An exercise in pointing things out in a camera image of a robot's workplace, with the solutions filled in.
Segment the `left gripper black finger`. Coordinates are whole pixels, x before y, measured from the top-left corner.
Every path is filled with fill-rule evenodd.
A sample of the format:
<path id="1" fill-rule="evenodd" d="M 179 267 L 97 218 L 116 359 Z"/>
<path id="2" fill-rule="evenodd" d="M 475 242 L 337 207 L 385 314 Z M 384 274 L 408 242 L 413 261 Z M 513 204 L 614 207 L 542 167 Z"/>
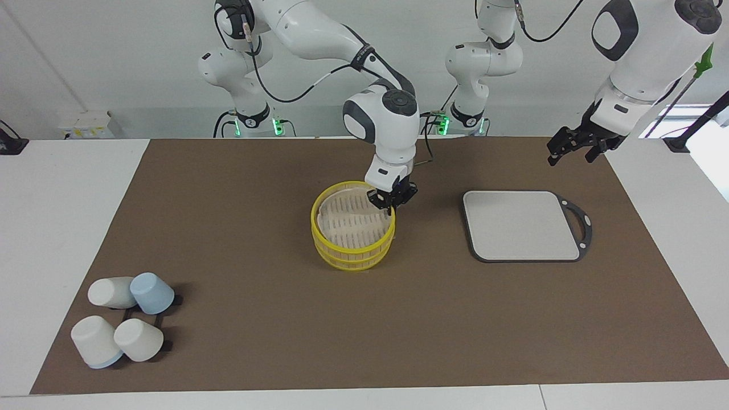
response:
<path id="1" fill-rule="evenodd" d="M 560 128 L 547 143 L 550 156 L 547 159 L 550 166 L 554 167 L 568 153 L 580 150 L 588 142 L 588 133 L 581 128 Z"/>
<path id="2" fill-rule="evenodd" d="M 593 147 L 585 154 L 585 160 L 593 163 L 600 155 L 608 150 L 616 150 L 622 143 L 622 137 L 602 138 L 593 144 Z"/>

